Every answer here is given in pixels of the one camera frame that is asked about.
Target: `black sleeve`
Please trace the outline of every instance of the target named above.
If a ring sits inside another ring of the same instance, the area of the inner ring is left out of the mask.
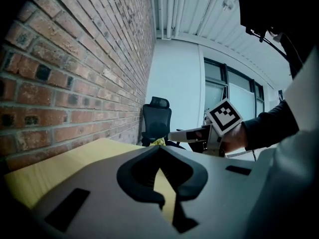
[[[246,129],[248,146],[246,150],[269,147],[299,129],[286,101],[280,102],[267,113],[260,113],[257,118],[242,122]]]

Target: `black slot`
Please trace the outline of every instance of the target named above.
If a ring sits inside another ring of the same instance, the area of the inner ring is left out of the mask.
[[[89,194],[87,190],[73,190],[44,220],[65,232]]]
[[[226,170],[234,172],[234,173],[244,174],[244,175],[249,175],[251,172],[251,169],[233,166],[233,165],[227,166]]]

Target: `chair backrest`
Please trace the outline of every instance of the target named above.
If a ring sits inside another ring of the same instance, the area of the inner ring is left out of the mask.
[[[161,138],[170,132],[171,109],[166,99],[152,97],[149,105],[143,105],[145,131],[154,138]]]

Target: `yellow table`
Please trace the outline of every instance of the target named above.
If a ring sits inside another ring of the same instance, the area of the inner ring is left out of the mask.
[[[6,174],[4,179],[12,196],[28,208],[32,208],[50,189],[84,166],[140,148],[143,147],[100,138],[61,155]],[[157,174],[154,190],[164,195],[166,203],[163,212],[165,217],[171,220],[175,192],[161,171]]]

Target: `ceiling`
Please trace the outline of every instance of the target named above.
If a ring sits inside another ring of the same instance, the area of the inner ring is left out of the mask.
[[[168,0],[162,0],[162,3],[154,0],[154,4],[158,37],[166,38],[160,33],[161,26],[166,33]],[[173,2],[175,11],[178,11],[176,6],[178,3]],[[238,0],[184,0],[178,34],[174,20],[171,32],[172,39],[187,36],[192,42],[240,57],[275,90],[287,88],[292,81],[288,62],[267,43],[260,43],[257,37],[247,34],[245,27],[240,25]],[[284,51],[268,33],[266,38]]]

